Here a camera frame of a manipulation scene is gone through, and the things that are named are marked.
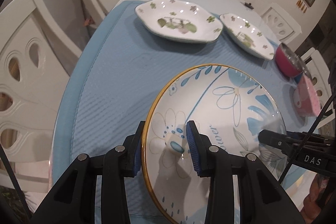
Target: black bracket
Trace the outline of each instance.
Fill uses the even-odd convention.
[[[241,224],[304,224],[304,220],[275,177],[254,154],[245,157],[228,154],[211,145],[206,135],[199,134],[194,121],[186,126],[188,142],[194,137],[197,153],[190,152],[197,174],[211,177],[205,224],[234,222],[234,188],[232,175],[237,175]]]
[[[287,135],[283,135],[262,130],[258,139],[260,143],[280,149],[283,154],[291,157],[306,134],[287,131]],[[336,177],[335,144],[334,140],[312,134],[293,164],[328,177]]]
[[[124,177],[134,177],[141,167],[141,121],[105,155],[80,154],[48,192],[31,218],[31,224],[94,224],[97,176],[102,175],[101,223],[130,224]]]

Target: black cable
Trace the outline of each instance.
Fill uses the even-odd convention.
[[[298,146],[298,148],[295,150],[295,152],[293,153],[293,155],[287,160],[287,165],[284,169],[284,171],[282,172],[280,178],[279,178],[279,182],[282,183],[285,176],[287,175],[290,167],[293,164],[293,161],[297,158],[297,156],[299,155],[299,153],[301,152],[303,146],[306,144],[306,142],[308,141],[309,137],[313,134],[313,132],[315,131],[315,129],[317,128],[318,124],[321,122],[323,115],[325,114],[325,112],[327,111],[328,107],[330,106],[330,104],[332,103],[333,100],[335,100],[336,98],[336,92],[334,94],[331,95],[331,97],[328,99],[328,101],[326,102],[326,104],[324,105],[324,107],[322,108],[320,114],[317,116],[315,122],[313,123],[313,125],[311,126],[311,128],[309,129],[308,133],[306,134],[306,136],[303,138],[302,142],[300,143],[300,145]]]
[[[26,199],[25,199],[25,195],[24,195],[23,191],[21,190],[19,183],[17,182],[17,179],[14,175],[13,169],[12,169],[12,167],[11,167],[9,161],[8,161],[8,158],[6,156],[5,151],[2,148],[1,143],[0,143],[0,159],[2,160],[2,163],[5,166],[5,169],[8,173],[8,176],[9,176],[9,178],[10,178],[10,180],[11,180],[13,186],[14,186],[14,189],[17,192],[17,195],[19,196],[19,199],[22,203],[22,206],[23,206],[28,218],[31,219],[32,213],[30,212],[30,210],[28,208],[28,205],[27,205],[27,202],[26,202]]]

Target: plate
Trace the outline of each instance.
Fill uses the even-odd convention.
[[[195,121],[199,132],[207,135],[212,144],[235,155],[255,153],[276,178],[280,177],[286,156],[258,142],[262,129],[286,131],[269,93],[250,76],[229,66],[205,64],[190,68],[159,93],[142,136],[146,187],[172,223],[204,223],[208,202],[210,179],[197,176],[190,158],[185,136],[189,120]],[[236,220],[237,193],[235,184]]]
[[[219,19],[188,1],[151,0],[135,13],[150,32],[177,42],[211,43],[223,29]]]
[[[275,50],[262,32],[245,18],[235,14],[224,14],[219,17],[232,39],[250,54],[272,60]]]

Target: blue tablecloth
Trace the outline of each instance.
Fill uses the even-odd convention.
[[[221,63],[255,78],[274,98],[287,130],[308,130],[314,119],[297,115],[295,84],[274,61],[266,65],[232,42],[225,33],[215,43],[185,44],[157,37],[134,13],[141,1],[124,1],[110,12],[83,51],[59,108],[53,143],[55,182],[80,153],[101,155],[133,134],[160,90],[178,73],[203,63]],[[289,175],[284,188],[304,171]],[[152,202],[142,173],[126,179],[131,221],[167,223]],[[100,223],[100,180],[96,223]]]

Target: red bowl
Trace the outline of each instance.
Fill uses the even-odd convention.
[[[280,71],[294,78],[303,72],[301,59],[285,44],[281,43],[275,52],[275,62]]]

